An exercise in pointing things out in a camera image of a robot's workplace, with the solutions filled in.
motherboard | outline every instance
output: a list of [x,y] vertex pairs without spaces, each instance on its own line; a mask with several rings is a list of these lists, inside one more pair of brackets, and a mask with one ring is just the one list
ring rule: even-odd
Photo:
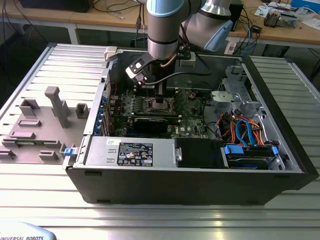
[[202,111],[203,96],[177,89],[171,97],[137,95],[126,90],[109,102],[110,135],[134,138],[208,138]]

warning label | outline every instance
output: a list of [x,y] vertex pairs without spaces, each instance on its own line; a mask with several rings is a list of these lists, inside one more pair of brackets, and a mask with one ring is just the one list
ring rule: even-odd
[[152,143],[121,142],[117,164],[119,166],[152,167],[153,151]]

circuit board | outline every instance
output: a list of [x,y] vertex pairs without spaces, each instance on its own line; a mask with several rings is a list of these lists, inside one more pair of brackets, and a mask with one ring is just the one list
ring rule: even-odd
[[[182,89],[174,97],[164,97],[161,102],[152,96],[137,96],[127,90],[115,96],[111,108],[115,137],[135,138],[208,138],[202,119],[203,97],[196,92]],[[135,131],[133,121],[137,118],[165,120],[166,132],[140,133]]]

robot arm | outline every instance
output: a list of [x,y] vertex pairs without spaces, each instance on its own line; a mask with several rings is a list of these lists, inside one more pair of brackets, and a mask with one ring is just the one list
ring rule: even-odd
[[219,49],[233,25],[229,20],[230,2],[231,0],[147,0],[148,53],[126,69],[129,77],[136,78],[142,84],[147,80],[142,74],[146,66],[149,66],[156,80],[165,77],[159,66],[178,53],[179,36],[185,37],[181,24],[190,43],[210,51]]

wooden desk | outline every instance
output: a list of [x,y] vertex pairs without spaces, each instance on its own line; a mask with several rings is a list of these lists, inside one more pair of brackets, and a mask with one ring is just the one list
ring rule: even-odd
[[[6,10],[12,23],[27,24],[20,12],[14,6],[13,0],[7,0]],[[119,3],[119,0],[107,0],[108,5]],[[254,22],[253,24],[262,27],[262,32],[258,43],[283,45],[305,48],[320,48],[320,31],[309,27],[301,22],[298,22],[296,28],[276,27],[270,28],[263,24],[263,17],[255,16],[255,8],[262,5],[260,0],[243,0],[248,17]],[[131,32],[136,31],[136,20],[139,14],[139,7],[133,7],[122,11],[123,19],[109,13],[100,12],[91,8],[87,13],[79,13],[62,10],[47,10],[47,9],[30,9],[22,8],[17,2],[18,7],[26,15],[26,17],[35,25],[54,26],[67,28],[72,44],[79,44],[77,29],[90,29],[102,31],[117,31]],[[130,1],[123,5],[112,7],[112,9],[122,9],[136,5]],[[101,10],[106,10],[104,0],[96,4],[96,7]],[[147,22],[147,11],[145,11],[145,20]],[[229,41],[225,53],[229,53],[237,42],[240,42],[247,35],[243,24],[239,23],[236,31],[230,32],[227,40]]]

